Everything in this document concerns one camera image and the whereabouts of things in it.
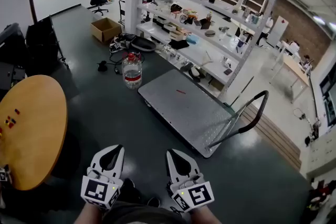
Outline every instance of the dark gray floor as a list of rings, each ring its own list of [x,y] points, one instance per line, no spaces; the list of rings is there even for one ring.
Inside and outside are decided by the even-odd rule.
[[[97,71],[108,60],[108,48],[90,33],[94,15],[77,7],[53,18],[70,70],[60,68],[53,77],[68,102],[68,132],[79,141],[80,165],[64,185],[69,190],[67,210],[43,214],[43,222],[72,223],[84,202],[81,177],[97,151],[114,144],[125,147],[122,178],[130,177],[145,197],[160,196],[163,206],[174,205],[165,186],[165,152],[175,148],[193,156],[211,182],[215,201],[209,205],[222,223],[297,224],[310,189],[306,180],[254,131],[238,135],[203,159],[149,110],[137,91],[129,90],[112,66]],[[155,53],[145,54],[143,83],[172,69]]]

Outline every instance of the black office chair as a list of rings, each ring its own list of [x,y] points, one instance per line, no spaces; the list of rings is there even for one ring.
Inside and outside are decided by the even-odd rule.
[[[108,9],[102,9],[102,8],[100,8],[100,6],[105,5],[106,2],[107,2],[107,0],[91,0],[91,1],[90,1],[90,5],[92,5],[92,6],[98,6],[98,9],[93,10],[92,12],[93,12],[93,13],[100,12],[102,16],[104,15],[104,14],[103,14],[103,11],[104,11],[104,10],[106,10],[107,12],[109,12]]]

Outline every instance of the round wooden table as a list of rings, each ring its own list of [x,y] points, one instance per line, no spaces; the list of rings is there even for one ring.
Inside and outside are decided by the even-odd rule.
[[[12,128],[5,123],[8,116],[16,121]],[[67,122],[65,95],[52,77],[26,78],[3,98],[0,163],[9,164],[16,189],[33,189],[50,175],[63,146]]]

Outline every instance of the red label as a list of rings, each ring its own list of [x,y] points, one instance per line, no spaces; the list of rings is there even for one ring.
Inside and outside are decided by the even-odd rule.
[[[138,75],[138,76],[135,77],[135,78],[128,78],[128,77],[125,77],[125,79],[128,80],[128,81],[137,81],[137,80],[139,80],[140,78],[141,78],[141,75]]]

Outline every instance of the fluorescent light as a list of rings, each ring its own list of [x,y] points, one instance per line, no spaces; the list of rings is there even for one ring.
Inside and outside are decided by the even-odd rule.
[[[336,31],[336,24],[329,23],[329,26],[331,27],[332,30]]]
[[[325,25],[326,23],[324,20],[322,20],[320,17],[314,16],[313,17],[315,21],[317,21],[319,24]]]

